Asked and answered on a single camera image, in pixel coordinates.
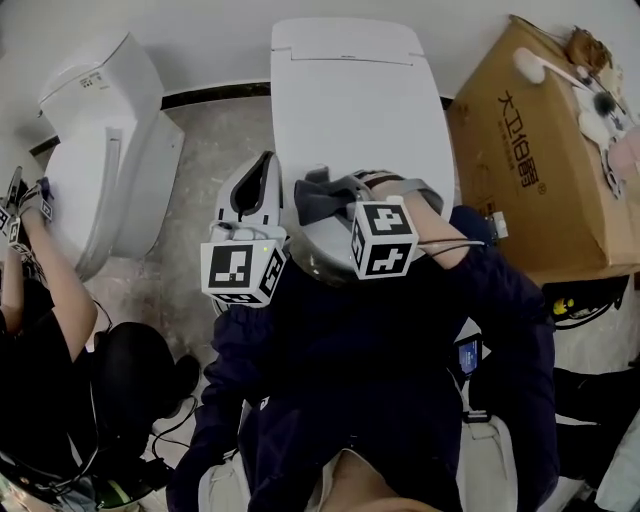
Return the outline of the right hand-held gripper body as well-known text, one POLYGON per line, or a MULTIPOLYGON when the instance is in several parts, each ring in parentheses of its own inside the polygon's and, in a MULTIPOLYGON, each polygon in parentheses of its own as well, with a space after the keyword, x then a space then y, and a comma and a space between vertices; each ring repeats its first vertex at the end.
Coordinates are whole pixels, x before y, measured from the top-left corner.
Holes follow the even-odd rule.
POLYGON ((406 209, 405 196, 375 200, 366 182, 382 172, 357 172, 360 182, 351 228, 350 260, 361 280, 404 276, 413 259, 418 233, 406 209))

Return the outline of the person's right hand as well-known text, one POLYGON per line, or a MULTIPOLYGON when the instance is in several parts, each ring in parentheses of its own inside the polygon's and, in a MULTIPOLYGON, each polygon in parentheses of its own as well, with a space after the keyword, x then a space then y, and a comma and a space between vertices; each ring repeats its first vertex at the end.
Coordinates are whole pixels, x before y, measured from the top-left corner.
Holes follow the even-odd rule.
POLYGON ((390 196, 404 196, 413 191, 411 183, 393 173, 377 173, 366 182, 375 200, 385 201, 390 196))

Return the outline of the person's right forearm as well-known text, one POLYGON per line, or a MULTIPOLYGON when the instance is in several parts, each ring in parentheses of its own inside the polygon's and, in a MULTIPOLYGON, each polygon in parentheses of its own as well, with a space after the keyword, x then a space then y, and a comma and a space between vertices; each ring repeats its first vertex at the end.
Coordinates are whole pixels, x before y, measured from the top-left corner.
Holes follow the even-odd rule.
POLYGON ((460 306, 491 341, 531 353, 554 351, 553 327, 541 290, 513 268, 499 251, 455 248, 465 236, 437 214, 418 193, 406 206, 421 247, 445 271, 460 306))

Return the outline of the person's left forearm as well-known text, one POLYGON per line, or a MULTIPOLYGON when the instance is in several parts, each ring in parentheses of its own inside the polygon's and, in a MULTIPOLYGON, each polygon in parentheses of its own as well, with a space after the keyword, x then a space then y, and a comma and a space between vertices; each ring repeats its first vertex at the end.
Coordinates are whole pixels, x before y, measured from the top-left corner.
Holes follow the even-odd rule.
POLYGON ((216 360, 205 369, 204 404, 255 402, 270 387, 279 355, 272 309, 232 306, 214 323, 216 360))

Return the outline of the white round object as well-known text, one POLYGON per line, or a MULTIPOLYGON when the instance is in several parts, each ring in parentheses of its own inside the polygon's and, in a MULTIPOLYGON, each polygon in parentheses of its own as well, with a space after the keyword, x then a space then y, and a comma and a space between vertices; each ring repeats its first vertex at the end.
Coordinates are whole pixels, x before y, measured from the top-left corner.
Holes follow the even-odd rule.
POLYGON ((541 85, 545 81, 546 71, 549 70, 575 87, 584 90, 588 89, 586 85, 574 76, 537 56, 525 47, 519 47, 514 51, 513 63, 516 69, 533 84, 541 85))

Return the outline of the white round pad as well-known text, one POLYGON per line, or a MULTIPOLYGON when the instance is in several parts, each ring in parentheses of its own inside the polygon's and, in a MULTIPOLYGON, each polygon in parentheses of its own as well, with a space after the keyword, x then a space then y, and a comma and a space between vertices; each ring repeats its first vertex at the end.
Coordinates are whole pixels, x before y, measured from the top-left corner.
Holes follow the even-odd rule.
POLYGON ((582 111, 578 116, 581 133, 599 148, 609 145, 610 134, 602 119, 591 111, 582 111))

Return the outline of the pink bottle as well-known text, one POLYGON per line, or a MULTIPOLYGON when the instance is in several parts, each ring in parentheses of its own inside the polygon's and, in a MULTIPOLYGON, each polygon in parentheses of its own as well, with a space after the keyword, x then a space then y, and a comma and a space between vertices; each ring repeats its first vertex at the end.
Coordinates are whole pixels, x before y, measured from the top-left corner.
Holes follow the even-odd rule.
POLYGON ((623 179, 640 175, 640 132, 629 131, 609 149, 611 169, 623 179))

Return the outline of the person's navy jacket torso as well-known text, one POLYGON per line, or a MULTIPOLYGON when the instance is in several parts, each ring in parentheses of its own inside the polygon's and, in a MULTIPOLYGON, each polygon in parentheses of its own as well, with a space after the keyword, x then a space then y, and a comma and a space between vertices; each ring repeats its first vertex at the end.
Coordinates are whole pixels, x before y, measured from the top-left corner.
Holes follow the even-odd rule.
MULTIPOLYGON (((169 511, 197 512, 202 476, 238 450, 249 512, 303 512, 323 468, 350 449, 398 495, 459 512, 462 402, 450 364, 472 319, 444 269, 420 261, 403 278, 333 287, 288 262, 267 307, 279 350, 269 390, 255 402, 202 402, 167 487, 169 511)), ((483 335, 490 353, 470 400, 507 425, 518 512, 536 512, 560 473, 555 349, 529 353, 483 335)))

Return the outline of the gray wiping cloth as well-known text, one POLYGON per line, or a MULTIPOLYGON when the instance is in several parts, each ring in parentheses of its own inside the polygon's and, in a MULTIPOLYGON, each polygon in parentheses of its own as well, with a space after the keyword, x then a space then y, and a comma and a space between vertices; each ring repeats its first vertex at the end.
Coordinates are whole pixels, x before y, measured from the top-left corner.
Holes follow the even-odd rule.
POLYGON ((311 185, 305 181, 305 177, 295 182, 294 203, 301 226, 308 226, 329 218, 335 218, 344 225, 353 220, 360 182, 352 175, 347 176, 350 176, 357 186, 357 199, 349 203, 340 199, 322 199, 312 195, 311 185))

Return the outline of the person's bare neck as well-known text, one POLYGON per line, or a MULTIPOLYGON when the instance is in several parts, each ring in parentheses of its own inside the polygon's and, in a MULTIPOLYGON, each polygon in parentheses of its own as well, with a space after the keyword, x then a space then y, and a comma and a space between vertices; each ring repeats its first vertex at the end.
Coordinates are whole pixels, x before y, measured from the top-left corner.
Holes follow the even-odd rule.
POLYGON ((321 512, 441 512, 400 497, 359 455, 343 451, 333 471, 332 487, 321 512))

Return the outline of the small black screen device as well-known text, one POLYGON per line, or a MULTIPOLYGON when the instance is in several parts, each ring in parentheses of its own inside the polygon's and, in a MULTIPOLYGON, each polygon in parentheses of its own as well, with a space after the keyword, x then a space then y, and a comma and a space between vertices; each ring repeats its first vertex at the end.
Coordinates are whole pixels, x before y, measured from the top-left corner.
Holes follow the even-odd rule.
POLYGON ((469 377, 478 367, 483 354, 483 337, 474 333, 455 342, 460 371, 469 377))

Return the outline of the large printed cardboard box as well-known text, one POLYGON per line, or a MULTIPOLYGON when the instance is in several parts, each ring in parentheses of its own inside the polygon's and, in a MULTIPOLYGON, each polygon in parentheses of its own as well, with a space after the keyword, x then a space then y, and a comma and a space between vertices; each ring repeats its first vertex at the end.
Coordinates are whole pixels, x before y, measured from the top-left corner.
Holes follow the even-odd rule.
POLYGON ((569 73, 560 46, 512 16, 447 109, 462 202, 504 213, 499 249, 539 284, 640 271, 640 175, 615 199, 601 149, 580 131, 590 92, 547 70, 536 85, 514 66, 519 47, 569 73))

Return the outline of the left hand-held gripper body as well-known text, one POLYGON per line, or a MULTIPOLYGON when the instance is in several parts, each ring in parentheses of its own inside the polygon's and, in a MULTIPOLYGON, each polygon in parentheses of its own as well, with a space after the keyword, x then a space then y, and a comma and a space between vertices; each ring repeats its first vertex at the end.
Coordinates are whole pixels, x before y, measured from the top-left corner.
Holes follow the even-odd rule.
POLYGON ((213 222, 200 245, 202 292, 228 306, 267 306, 286 263, 286 238, 278 225, 213 222))

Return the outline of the black floor bag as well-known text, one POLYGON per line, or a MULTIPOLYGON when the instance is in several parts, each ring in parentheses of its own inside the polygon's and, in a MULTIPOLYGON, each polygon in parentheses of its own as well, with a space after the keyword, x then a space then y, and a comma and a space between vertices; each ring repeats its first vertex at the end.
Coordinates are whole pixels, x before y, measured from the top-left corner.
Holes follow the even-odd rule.
POLYGON ((589 281, 544 284, 542 292, 555 328, 559 331, 575 329, 598 319, 611 307, 619 310, 629 280, 629 275, 623 275, 589 281), (575 301, 568 315, 553 315, 552 305, 558 298, 572 298, 575 301))

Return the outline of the white toilet with tank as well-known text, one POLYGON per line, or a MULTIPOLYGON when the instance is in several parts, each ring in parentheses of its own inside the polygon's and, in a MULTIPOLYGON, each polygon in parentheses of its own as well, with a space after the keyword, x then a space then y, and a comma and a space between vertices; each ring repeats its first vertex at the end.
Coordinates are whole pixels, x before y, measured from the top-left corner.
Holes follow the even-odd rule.
POLYGON ((142 258, 158 238, 185 138, 163 96, 129 32, 81 45, 42 89, 58 138, 45 169, 49 228, 83 281, 111 257, 142 258))

